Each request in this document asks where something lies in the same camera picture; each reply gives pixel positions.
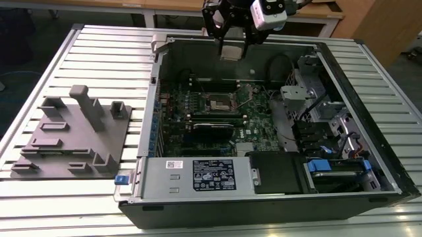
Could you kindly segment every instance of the black floor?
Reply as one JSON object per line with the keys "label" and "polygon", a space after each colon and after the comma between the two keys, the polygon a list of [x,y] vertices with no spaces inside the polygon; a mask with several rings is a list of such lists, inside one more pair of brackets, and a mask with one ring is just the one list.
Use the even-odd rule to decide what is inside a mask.
{"label": "black floor", "polygon": [[[119,13],[60,11],[59,19],[52,20],[47,10],[33,10],[32,21],[36,32],[28,37],[33,51],[33,60],[20,66],[0,65],[0,75],[12,71],[43,73],[73,23],[108,26],[143,26],[143,17]],[[199,30],[203,26],[197,17],[157,17],[161,28]],[[402,87],[415,106],[422,109],[422,66],[400,56],[388,72]],[[21,105],[32,91],[39,77],[33,74],[13,74],[0,78],[5,90],[0,92],[0,136],[16,117]]]}

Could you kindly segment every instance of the metal rack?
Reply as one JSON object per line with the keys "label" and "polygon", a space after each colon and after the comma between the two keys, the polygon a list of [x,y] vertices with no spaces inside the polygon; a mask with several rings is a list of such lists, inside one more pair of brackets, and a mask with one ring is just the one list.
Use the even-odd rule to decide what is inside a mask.
{"label": "metal rack", "polygon": [[[422,232],[422,199],[371,210],[344,221],[287,223],[204,229],[139,230],[113,201],[112,180],[10,181],[10,166],[20,157],[43,112],[44,96],[67,96],[84,84],[100,102],[123,100],[133,107],[120,162],[120,172],[135,168],[151,67],[155,33],[200,35],[199,31],[76,26],[45,70],[35,90],[0,142],[0,236],[199,235],[418,236]],[[272,36],[271,39],[324,42],[359,97],[422,190],[422,115],[363,44],[348,39]],[[71,98],[65,103],[76,103]],[[119,190],[129,195],[131,186]]]}

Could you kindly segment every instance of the wooden cabinet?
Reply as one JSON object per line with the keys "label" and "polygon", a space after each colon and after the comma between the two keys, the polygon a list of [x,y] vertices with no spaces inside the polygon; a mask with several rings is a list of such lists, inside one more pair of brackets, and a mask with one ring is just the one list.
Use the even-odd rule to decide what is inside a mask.
{"label": "wooden cabinet", "polygon": [[422,30],[422,0],[336,0],[344,19],[332,38],[362,39],[384,67]]}

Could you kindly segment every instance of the motherboard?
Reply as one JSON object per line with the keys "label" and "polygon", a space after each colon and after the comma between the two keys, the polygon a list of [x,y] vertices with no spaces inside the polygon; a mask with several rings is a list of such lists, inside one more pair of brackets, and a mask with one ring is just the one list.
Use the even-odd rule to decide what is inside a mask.
{"label": "motherboard", "polygon": [[160,90],[164,157],[235,157],[279,151],[268,102],[278,91],[189,77]]}

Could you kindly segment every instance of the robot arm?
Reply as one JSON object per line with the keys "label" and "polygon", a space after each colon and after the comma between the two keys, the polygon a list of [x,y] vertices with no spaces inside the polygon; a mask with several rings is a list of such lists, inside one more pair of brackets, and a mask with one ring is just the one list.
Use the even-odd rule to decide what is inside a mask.
{"label": "robot arm", "polygon": [[272,29],[282,28],[287,16],[312,0],[205,0],[203,17],[208,35],[217,40],[217,54],[221,54],[224,36],[231,27],[244,31],[242,58],[248,45],[262,44]]}

